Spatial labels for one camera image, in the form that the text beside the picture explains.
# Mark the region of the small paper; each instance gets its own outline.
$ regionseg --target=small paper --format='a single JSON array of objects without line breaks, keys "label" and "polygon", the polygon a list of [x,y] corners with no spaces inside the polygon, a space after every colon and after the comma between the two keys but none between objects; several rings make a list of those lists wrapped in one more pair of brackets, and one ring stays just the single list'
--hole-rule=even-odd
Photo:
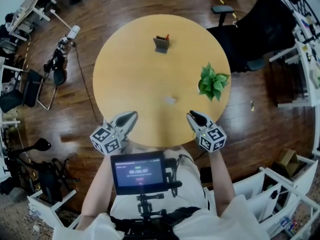
[{"label": "small paper", "polygon": [[176,103],[176,99],[172,97],[164,97],[164,100],[170,105],[174,105]]}]

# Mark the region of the monitor screen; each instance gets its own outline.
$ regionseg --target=monitor screen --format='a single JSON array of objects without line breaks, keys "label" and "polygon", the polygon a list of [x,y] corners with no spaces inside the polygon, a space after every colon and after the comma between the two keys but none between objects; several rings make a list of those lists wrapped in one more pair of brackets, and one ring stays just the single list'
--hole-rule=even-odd
[{"label": "monitor screen", "polygon": [[119,187],[164,183],[160,158],[115,162],[114,168]]}]

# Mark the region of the black strap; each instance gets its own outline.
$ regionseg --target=black strap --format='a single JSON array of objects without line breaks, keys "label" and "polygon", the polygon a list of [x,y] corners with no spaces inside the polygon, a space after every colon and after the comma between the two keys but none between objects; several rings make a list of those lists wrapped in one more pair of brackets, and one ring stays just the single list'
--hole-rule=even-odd
[{"label": "black strap", "polygon": [[200,210],[198,207],[181,207],[179,209],[176,209],[172,213],[168,213],[163,215],[160,218],[160,221],[162,223],[165,223],[172,228],[176,225],[178,225],[180,222],[182,222],[184,219],[187,219],[192,216],[196,211]]},{"label": "black strap", "polygon": [[[155,222],[154,225],[161,225],[160,228],[164,231],[159,235],[154,235],[154,238],[178,240],[179,238],[173,233],[173,227],[191,217],[198,210],[200,210],[198,207],[181,207],[172,213],[162,215],[160,218],[152,219]],[[117,219],[112,216],[110,219],[115,224],[115,230],[124,232],[124,239],[126,239],[130,232],[135,232],[135,234],[139,232],[141,235],[144,235],[142,219]]]}]

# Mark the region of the cardboard box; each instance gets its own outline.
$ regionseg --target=cardboard box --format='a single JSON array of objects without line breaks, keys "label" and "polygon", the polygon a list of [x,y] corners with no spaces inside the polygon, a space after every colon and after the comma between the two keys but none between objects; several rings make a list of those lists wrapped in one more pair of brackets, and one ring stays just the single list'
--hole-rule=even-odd
[{"label": "cardboard box", "polygon": [[280,174],[291,178],[299,166],[296,151],[292,149],[283,150],[276,159],[275,164],[277,165]]}]

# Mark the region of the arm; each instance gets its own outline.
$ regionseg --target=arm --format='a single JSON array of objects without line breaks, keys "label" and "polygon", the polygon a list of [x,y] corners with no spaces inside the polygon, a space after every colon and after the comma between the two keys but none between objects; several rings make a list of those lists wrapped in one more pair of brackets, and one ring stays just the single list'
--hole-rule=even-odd
[{"label": "arm", "polygon": [[106,155],[83,201],[77,230],[85,230],[99,214],[107,211],[113,185],[110,156]]},{"label": "arm", "polygon": [[235,189],[219,150],[209,153],[216,213],[220,217],[235,198]]}]

